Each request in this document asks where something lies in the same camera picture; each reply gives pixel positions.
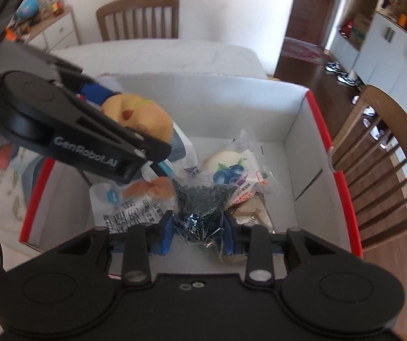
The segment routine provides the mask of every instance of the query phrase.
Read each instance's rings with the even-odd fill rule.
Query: brown wooden door
[[[294,0],[286,36],[321,44],[333,0]]]

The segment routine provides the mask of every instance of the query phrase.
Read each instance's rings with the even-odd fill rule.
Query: red rug
[[[323,52],[323,49],[317,45],[289,37],[284,39],[281,55],[318,65],[325,65],[330,61],[330,58]]]

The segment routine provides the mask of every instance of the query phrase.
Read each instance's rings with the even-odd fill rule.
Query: dresser
[[[33,26],[26,44],[47,53],[79,45],[71,8],[66,6],[63,14],[46,18]]]

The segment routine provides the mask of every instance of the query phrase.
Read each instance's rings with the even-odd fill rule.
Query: blue globe
[[[16,11],[16,15],[21,19],[29,19],[34,17],[38,12],[39,4],[36,0],[25,0]]]

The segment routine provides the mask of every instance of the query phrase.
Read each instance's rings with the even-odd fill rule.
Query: metal screw head
[[[193,287],[188,283],[182,283],[180,286],[178,286],[178,288],[183,291],[191,291],[193,289]]]
[[[134,153],[135,153],[138,157],[145,159],[144,153],[143,153],[142,151],[140,151],[139,149],[134,149]]]
[[[124,278],[128,282],[139,283],[147,279],[147,275],[143,271],[129,271],[126,272]]]
[[[249,277],[256,282],[266,282],[271,279],[272,274],[264,269],[256,269],[249,273]]]
[[[193,287],[194,288],[202,288],[202,287],[205,287],[205,284],[204,284],[204,282],[196,281],[196,282],[193,282]]]

